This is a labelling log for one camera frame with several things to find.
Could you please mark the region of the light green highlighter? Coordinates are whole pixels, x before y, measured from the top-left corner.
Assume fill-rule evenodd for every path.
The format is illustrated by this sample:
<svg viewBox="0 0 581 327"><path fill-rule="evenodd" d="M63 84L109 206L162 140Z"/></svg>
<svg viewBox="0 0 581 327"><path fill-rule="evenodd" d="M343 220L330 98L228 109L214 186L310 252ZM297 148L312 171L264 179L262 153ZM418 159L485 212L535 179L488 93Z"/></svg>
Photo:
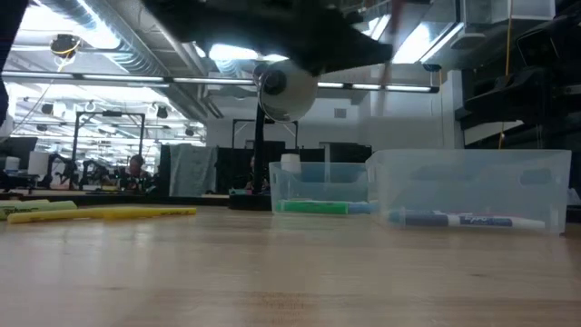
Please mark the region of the light green highlighter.
<svg viewBox="0 0 581 327"><path fill-rule="evenodd" d="M43 200L31 201L0 201L0 221L6 221L11 213L31 213L57 210L73 210L77 205L73 201L49 202Z"/></svg>

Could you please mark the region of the clear plastic bin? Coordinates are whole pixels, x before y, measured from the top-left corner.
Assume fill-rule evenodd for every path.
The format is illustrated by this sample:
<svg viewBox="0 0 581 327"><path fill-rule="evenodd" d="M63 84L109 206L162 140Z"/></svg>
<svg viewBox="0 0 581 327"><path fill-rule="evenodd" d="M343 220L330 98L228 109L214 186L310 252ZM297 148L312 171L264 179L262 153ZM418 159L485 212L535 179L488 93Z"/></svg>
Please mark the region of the clear plastic bin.
<svg viewBox="0 0 581 327"><path fill-rule="evenodd" d="M363 163L301 163L301 173L270 163L271 209L278 201L368 203L369 182Z"/></svg>
<svg viewBox="0 0 581 327"><path fill-rule="evenodd" d="M439 211L566 224L571 153L564 150L383 150L366 162L369 199L377 216Z"/></svg>

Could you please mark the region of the grey draped cloth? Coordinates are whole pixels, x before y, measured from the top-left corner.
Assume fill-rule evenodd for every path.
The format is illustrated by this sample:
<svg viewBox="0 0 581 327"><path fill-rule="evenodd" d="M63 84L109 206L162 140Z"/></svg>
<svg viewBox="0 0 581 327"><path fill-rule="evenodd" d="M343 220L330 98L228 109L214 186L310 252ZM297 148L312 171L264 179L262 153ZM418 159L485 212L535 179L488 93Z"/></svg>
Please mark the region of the grey draped cloth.
<svg viewBox="0 0 581 327"><path fill-rule="evenodd" d="M201 197L216 190L217 147L176 144L170 146L170 156L170 196Z"/></svg>

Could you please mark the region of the slim yellow highlighter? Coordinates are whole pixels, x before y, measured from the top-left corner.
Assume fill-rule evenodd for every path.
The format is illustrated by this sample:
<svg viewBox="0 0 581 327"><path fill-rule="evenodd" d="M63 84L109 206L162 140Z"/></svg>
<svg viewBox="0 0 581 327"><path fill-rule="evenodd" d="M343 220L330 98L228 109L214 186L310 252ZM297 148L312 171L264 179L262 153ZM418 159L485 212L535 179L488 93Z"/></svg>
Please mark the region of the slim yellow highlighter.
<svg viewBox="0 0 581 327"><path fill-rule="evenodd" d="M105 220L121 220L133 218L149 218L157 216L170 215L194 215L197 209L195 207L173 207L173 208L156 208L156 207L116 207L111 211L103 214Z"/></svg>
<svg viewBox="0 0 581 327"><path fill-rule="evenodd" d="M107 210L103 208L96 209L76 209L76 210L58 210L58 211L42 211L30 213L11 213L7 216L9 224L19 223L40 223L61 220L76 220L76 219L129 219L136 217L137 213L124 208L118 210Z"/></svg>

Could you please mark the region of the computer monitor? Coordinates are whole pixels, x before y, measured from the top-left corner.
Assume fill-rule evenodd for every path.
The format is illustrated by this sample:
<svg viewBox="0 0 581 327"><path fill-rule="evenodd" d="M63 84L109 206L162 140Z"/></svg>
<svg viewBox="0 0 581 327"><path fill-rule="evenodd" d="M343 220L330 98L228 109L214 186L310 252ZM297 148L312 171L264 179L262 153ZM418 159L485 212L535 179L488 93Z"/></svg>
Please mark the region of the computer monitor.
<svg viewBox="0 0 581 327"><path fill-rule="evenodd" d="M0 170L26 170L37 137L0 138Z"/></svg>

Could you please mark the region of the silver ventilation duct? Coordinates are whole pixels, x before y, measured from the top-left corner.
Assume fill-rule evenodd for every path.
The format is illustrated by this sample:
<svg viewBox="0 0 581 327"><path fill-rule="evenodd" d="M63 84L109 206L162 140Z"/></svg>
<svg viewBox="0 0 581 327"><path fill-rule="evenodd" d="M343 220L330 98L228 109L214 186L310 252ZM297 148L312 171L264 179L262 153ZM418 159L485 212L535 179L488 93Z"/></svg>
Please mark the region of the silver ventilation duct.
<svg viewBox="0 0 581 327"><path fill-rule="evenodd" d="M80 51L103 55L129 74L163 75L170 67L144 40L158 34L186 65L186 72L206 76L208 70L193 45L178 42L150 15L141 0L33 0L75 24L73 34L81 39Z"/></svg>

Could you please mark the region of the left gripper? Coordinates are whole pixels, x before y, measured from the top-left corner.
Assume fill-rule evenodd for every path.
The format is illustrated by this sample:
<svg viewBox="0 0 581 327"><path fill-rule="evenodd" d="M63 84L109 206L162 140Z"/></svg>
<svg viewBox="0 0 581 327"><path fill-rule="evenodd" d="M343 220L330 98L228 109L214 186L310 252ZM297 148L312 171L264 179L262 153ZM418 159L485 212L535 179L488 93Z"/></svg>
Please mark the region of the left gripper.
<svg viewBox="0 0 581 327"><path fill-rule="evenodd" d="M301 69L319 75L391 59L392 44L353 28L339 9L324 7L319 0L298 0L297 5L298 12L277 27L272 48Z"/></svg>

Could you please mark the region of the white cylindrical container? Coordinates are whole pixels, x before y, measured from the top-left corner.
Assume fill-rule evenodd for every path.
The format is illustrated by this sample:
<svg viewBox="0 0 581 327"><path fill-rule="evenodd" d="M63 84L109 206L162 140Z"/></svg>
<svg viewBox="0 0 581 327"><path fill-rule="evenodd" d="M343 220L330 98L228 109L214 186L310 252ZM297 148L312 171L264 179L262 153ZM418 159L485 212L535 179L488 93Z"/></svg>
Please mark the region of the white cylindrical container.
<svg viewBox="0 0 581 327"><path fill-rule="evenodd" d="M301 162L298 154L283 154L281 156L281 169L289 173L301 173Z"/></svg>

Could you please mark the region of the person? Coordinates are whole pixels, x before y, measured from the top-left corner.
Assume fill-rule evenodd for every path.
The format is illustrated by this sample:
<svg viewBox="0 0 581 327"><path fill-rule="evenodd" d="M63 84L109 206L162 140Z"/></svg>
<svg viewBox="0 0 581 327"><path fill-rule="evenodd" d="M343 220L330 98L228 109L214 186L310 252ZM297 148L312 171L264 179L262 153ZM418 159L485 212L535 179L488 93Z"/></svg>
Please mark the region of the person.
<svg viewBox="0 0 581 327"><path fill-rule="evenodd" d="M128 171L121 175L119 187L125 191L145 192L152 185L151 175L143 169L144 159L140 154L131 157Z"/></svg>
<svg viewBox="0 0 581 327"><path fill-rule="evenodd" d="M248 177L248 181L245 185L245 189L250 190L250 191L252 191L254 189L254 173L255 173L254 164L255 164L255 156L253 156L251 158L251 161L250 161L250 169L251 170L250 170L250 174ZM270 175L269 175L268 167L266 164L264 164L262 166L261 178L262 178L261 190L263 192L269 191L270 190Z"/></svg>

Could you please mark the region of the LED light bar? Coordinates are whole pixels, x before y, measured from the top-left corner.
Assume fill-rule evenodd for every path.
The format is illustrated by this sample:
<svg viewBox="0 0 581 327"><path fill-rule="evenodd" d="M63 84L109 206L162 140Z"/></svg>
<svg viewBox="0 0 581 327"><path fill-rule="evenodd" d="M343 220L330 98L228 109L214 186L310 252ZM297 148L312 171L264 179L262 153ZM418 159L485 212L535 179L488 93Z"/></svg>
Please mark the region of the LED light bar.
<svg viewBox="0 0 581 327"><path fill-rule="evenodd" d="M169 84L203 84L203 85L231 85L231 86L255 86L251 79L236 78L212 78L212 77L173 77L173 76L142 76L131 74L87 74L46 71L22 71L4 70L0 77L8 82L48 83L58 82L62 84L123 84L137 87L169 87ZM353 84L341 82L318 82L322 89L355 90L355 91L379 91L379 84ZM383 89L397 93L436 94L439 86L389 84Z"/></svg>

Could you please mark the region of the dark blue dry-erase marker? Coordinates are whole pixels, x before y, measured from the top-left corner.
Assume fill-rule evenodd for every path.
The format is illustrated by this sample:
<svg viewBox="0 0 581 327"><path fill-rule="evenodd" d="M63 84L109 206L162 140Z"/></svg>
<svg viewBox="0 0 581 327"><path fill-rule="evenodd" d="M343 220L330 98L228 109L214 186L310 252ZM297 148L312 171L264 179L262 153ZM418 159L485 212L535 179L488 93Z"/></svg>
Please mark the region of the dark blue dry-erase marker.
<svg viewBox="0 0 581 327"><path fill-rule="evenodd" d="M390 223L422 227L495 227L540 230L545 229L542 221L512 216L481 215L475 213L443 213L439 211L391 211L387 215Z"/></svg>

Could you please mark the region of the black ceiling device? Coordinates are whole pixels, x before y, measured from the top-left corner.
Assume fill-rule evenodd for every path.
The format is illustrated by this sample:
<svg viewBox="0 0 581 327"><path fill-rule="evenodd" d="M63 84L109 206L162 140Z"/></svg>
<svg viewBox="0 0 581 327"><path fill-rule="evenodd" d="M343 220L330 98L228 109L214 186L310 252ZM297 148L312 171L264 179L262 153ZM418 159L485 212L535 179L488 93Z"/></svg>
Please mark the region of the black ceiling device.
<svg viewBox="0 0 581 327"><path fill-rule="evenodd" d="M49 48L51 53L57 57L72 59L81 44L82 39L77 35L58 34L51 41Z"/></svg>

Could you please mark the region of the black room divider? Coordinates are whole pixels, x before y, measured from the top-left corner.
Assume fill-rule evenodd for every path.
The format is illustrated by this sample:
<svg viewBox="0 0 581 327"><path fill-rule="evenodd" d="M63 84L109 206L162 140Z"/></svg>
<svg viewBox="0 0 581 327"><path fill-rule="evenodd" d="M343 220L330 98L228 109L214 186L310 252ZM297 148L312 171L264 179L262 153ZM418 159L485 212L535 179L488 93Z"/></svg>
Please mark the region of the black room divider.
<svg viewBox="0 0 581 327"><path fill-rule="evenodd" d="M298 154L303 163L357 163L363 164L372 154L367 145L349 143L330 143L324 148L287 149L282 141L267 141L264 161L268 167L271 162L278 162L283 154ZM251 148L219 147L216 168L216 190L207 193L226 194L231 189L245 187L250 174L250 161L254 156ZM155 186L161 195L169 195L171 172L170 145L161 147L158 173Z"/></svg>

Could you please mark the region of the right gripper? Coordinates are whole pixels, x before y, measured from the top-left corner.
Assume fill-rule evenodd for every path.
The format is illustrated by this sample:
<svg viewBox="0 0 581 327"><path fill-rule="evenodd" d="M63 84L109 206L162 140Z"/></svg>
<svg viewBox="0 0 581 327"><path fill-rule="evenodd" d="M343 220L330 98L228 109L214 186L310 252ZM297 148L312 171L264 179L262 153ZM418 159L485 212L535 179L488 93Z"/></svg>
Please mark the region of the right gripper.
<svg viewBox="0 0 581 327"><path fill-rule="evenodd" d="M526 31L517 49L525 66L547 71L554 100L581 100L581 8ZM488 78L468 88L463 109L478 119L521 119L521 95L521 73Z"/></svg>

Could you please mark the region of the black desk lamp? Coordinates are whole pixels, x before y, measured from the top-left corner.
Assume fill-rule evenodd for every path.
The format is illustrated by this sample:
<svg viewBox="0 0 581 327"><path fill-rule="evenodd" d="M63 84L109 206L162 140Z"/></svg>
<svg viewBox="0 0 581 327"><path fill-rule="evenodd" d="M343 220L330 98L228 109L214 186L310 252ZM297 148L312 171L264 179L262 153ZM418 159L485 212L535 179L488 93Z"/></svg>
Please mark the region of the black desk lamp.
<svg viewBox="0 0 581 327"><path fill-rule="evenodd" d="M299 68L291 60L259 64L253 71L257 87L257 110L254 133L254 189L230 196L233 210L269 211L270 190L261 190L261 169L265 164L264 125L270 119L279 124L296 124L313 106L319 77Z"/></svg>

